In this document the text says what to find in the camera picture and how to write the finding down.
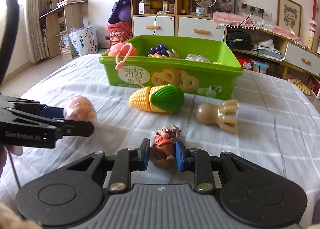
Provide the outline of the grey checked tablecloth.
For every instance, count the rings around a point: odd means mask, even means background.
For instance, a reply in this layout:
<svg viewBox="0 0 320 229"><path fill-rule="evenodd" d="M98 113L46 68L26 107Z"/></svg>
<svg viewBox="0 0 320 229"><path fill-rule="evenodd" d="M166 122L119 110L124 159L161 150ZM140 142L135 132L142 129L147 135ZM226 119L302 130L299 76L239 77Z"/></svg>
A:
<svg viewBox="0 0 320 229"><path fill-rule="evenodd" d="M219 105L218 99L187 94L180 111L166 115L131 107L132 93L133 89L108 84L97 55L71 61L27 91L23 98L58 107L68 98L84 96L93 103L97 121L89 137L65 137L54 149L25 148L22 156L3 169L1 203L15 208L18 186L95 151L114 155L136 148L158 128L176 125L188 148L210 155L229 151L299 184L308 196L301 225L311 224L319 200L319 113L295 85L243 72L232 93L239 102L234 134L196 120L200 104Z"/></svg>

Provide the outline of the wooden cabinet with drawers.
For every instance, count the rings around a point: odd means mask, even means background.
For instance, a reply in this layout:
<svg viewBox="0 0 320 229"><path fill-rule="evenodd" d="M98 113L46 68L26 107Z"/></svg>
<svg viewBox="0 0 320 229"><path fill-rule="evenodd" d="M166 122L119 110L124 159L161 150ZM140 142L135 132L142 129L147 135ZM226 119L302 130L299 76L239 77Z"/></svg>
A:
<svg viewBox="0 0 320 229"><path fill-rule="evenodd" d="M169 1L174 5L174 10L140 14L139 5L144 1ZM182 8L183 0L131 0L133 36L164 35L226 40L225 27L216 26L211 17L183 15Z"/></svg>

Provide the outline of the pink rubber pig toy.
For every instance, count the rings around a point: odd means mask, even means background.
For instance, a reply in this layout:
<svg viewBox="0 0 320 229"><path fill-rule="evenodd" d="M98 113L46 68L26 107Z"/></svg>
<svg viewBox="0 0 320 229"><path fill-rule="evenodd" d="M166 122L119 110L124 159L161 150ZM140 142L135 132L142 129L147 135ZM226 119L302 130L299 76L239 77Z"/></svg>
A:
<svg viewBox="0 0 320 229"><path fill-rule="evenodd" d="M115 57L116 70L123 68L126 60L130 56L137 56L138 52L131 43L117 43L107 50L109 57Z"/></svg>

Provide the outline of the white dried starfish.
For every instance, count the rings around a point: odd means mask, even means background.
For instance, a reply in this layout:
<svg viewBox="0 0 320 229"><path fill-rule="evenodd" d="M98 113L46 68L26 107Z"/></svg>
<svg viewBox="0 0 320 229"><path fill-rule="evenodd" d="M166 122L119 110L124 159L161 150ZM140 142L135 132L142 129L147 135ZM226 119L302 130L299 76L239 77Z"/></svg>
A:
<svg viewBox="0 0 320 229"><path fill-rule="evenodd" d="M180 56L178 55L178 53L172 49L172 50L166 50L166 52L163 53L162 55L165 58L172 58L172 59L179 59Z"/></svg>

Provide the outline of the clear capsule pink cap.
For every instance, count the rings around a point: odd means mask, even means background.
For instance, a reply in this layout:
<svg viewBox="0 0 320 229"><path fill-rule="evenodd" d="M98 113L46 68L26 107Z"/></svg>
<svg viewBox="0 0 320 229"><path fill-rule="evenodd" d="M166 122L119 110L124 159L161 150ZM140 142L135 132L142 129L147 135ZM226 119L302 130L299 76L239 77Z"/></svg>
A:
<svg viewBox="0 0 320 229"><path fill-rule="evenodd" d="M89 99L83 96L74 96L66 101L63 117L69 120L89 121L94 124L97 120L97 113Z"/></svg>

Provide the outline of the white paper shopping bag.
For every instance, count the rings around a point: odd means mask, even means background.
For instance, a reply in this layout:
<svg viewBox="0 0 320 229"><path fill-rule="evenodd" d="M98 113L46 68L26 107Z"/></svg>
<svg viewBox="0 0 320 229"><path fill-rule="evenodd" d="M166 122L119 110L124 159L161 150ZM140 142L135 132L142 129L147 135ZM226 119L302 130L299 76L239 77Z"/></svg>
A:
<svg viewBox="0 0 320 229"><path fill-rule="evenodd" d="M68 35L79 56L95 54L98 52L99 46L95 26L89 24L79 29L71 28Z"/></svg>

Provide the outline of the brown bear figurine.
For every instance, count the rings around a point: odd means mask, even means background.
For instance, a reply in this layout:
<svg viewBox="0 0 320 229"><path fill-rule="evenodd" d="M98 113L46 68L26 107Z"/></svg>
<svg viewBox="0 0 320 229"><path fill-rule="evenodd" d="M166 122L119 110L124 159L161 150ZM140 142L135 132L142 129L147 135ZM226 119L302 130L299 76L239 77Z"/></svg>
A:
<svg viewBox="0 0 320 229"><path fill-rule="evenodd" d="M180 129L172 124L157 129L151 147L152 161L157 168L170 169L176 164L174 157L175 142L180 137Z"/></svg>

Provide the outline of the green plastic storage box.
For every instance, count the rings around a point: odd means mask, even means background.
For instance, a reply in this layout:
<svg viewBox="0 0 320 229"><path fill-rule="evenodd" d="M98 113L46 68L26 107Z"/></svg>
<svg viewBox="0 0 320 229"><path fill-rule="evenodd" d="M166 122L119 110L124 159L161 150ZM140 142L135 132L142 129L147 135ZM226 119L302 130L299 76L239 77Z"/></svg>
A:
<svg viewBox="0 0 320 229"><path fill-rule="evenodd" d="M227 44L180 36L140 35L128 40L137 50L122 69L116 70L115 57L100 56L110 85L141 88L173 84L182 92L227 100L243 69ZM179 59L148 58L151 47L166 44Z"/></svg>

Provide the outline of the purple plastic grapes toy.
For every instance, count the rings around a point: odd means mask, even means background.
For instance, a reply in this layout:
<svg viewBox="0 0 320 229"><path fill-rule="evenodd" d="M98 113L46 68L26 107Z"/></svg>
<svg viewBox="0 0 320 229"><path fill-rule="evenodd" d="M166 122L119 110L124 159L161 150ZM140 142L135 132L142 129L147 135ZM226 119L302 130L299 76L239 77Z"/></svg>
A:
<svg viewBox="0 0 320 229"><path fill-rule="evenodd" d="M151 54L151 55L158 54L158 55L161 55L164 57L168 57L169 56L169 54L167 52L168 50L169 50L169 48L167 47L167 45L162 43L162 44L159 44L158 46L151 47L149 54Z"/></svg>

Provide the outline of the low white drawer unit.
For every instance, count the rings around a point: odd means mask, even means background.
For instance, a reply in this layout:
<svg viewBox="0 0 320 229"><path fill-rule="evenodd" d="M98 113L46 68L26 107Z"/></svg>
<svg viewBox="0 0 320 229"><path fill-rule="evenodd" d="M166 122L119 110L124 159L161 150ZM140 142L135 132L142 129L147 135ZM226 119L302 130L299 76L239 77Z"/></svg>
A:
<svg viewBox="0 0 320 229"><path fill-rule="evenodd" d="M319 76L320 58L299 46L291 43L287 44L285 61L315 76Z"/></svg>

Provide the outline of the beige rubber octopus toy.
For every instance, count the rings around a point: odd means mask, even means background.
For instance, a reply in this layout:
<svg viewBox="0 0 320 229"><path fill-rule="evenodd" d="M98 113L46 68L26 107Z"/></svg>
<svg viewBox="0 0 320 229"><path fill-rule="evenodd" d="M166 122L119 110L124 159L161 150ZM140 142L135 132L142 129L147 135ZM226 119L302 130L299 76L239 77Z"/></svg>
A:
<svg viewBox="0 0 320 229"><path fill-rule="evenodd" d="M226 132L236 133L235 126L238 121L235 115L239 109L238 103L236 99L226 100L220 105L202 103L197 107L196 119L199 123L216 124Z"/></svg>

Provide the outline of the black bag on shelf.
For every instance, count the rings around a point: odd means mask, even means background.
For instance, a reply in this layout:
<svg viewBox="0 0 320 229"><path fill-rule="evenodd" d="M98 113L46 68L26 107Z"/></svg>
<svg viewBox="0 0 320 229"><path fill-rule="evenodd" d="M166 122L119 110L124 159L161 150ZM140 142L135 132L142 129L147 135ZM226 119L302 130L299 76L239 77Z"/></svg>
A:
<svg viewBox="0 0 320 229"><path fill-rule="evenodd" d="M229 31L226 43L230 49L251 50L251 36L243 31Z"/></svg>

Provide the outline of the purple plush toy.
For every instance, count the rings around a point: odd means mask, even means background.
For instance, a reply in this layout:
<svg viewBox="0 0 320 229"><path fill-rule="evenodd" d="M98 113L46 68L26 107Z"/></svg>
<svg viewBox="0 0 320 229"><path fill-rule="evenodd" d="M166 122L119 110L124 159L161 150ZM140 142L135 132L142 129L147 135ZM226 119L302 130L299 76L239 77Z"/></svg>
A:
<svg viewBox="0 0 320 229"><path fill-rule="evenodd" d="M112 14L108 19L109 24L131 21L131 0L119 0L113 8Z"/></svg>

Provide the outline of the framed cartoon girl picture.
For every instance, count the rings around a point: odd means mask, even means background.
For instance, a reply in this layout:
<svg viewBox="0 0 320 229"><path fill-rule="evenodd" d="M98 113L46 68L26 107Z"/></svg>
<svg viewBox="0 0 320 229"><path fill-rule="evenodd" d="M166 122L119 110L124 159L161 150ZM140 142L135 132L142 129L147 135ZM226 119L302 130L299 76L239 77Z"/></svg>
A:
<svg viewBox="0 0 320 229"><path fill-rule="evenodd" d="M300 36L302 6L292 0L278 0L277 26Z"/></svg>

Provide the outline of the red printed bucket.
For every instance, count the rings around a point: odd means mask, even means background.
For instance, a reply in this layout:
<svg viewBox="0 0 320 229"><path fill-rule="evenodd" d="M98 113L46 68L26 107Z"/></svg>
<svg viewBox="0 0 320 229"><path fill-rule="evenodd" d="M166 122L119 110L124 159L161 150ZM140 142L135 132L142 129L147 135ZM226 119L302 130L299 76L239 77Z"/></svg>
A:
<svg viewBox="0 0 320 229"><path fill-rule="evenodd" d="M105 38L110 42L110 47L114 44L124 43L132 38L132 23L119 22L107 25L108 35Z"/></svg>

